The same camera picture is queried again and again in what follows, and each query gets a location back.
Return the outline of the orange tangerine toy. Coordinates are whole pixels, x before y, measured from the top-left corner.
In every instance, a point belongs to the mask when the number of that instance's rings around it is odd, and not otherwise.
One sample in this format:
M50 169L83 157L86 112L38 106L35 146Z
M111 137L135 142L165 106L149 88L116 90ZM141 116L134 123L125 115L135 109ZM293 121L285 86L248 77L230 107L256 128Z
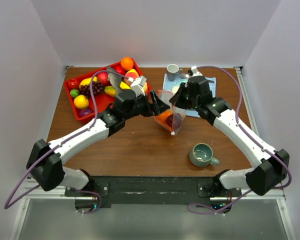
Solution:
M167 110L160 115L155 116L155 119L158 123L162 125L169 125L169 117L173 115L173 112L171 110Z

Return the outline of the clear zip top bag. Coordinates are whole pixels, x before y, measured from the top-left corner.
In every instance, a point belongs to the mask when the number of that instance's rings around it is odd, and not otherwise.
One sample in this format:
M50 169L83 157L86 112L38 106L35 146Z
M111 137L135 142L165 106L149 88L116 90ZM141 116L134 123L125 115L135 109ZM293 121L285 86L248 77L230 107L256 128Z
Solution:
M162 114L155 116L154 119L159 125L169 131L172 136L176 136L186 118L186 110L178 108L170 103L170 99L174 96L173 92L156 90L155 93L162 102L169 105L169 109Z

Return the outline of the dark red plum toy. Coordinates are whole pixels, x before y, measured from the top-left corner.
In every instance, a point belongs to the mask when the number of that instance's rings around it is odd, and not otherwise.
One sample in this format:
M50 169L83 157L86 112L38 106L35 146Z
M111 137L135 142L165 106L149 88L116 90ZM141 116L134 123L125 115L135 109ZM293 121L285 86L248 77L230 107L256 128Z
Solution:
M170 128L180 128L182 122L183 117L179 113L170 114L165 120L166 125Z

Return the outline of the peach toy fruit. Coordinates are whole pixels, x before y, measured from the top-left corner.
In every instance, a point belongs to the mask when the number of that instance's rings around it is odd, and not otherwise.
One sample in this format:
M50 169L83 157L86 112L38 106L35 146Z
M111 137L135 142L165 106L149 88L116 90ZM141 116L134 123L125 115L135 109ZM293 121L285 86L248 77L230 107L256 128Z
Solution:
M132 69L130 69L129 71L126 72L125 76L128 77L128 78L136 79L140 75L134 68L132 68Z

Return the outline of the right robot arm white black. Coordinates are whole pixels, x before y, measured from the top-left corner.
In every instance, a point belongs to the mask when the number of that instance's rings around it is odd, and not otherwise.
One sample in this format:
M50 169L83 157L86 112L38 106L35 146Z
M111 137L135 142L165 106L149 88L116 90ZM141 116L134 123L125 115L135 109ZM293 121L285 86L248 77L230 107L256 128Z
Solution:
M202 119L223 132L250 162L250 168L225 170L216 176L212 189L217 196L223 197L233 188L250 188L263 196L288 176L288 152L264 142L239 119L229 103L213 97L205 77L190 77L180 84L169 101L175 107L196 110Z

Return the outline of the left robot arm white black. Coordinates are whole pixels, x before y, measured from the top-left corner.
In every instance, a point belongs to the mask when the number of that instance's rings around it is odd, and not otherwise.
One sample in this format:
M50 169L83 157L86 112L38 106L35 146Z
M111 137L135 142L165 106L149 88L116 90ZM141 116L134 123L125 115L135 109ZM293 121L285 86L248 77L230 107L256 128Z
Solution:
M125 126L126 120L139 115L158 116L169 109L170 106L153 90L147 95L136 95L133 90L125 89L83 127L51 142L38 140L33 145L26 169L46 192L63 186L89 196L94 184L87 172L64 167L64 164L91 144L117 133Z

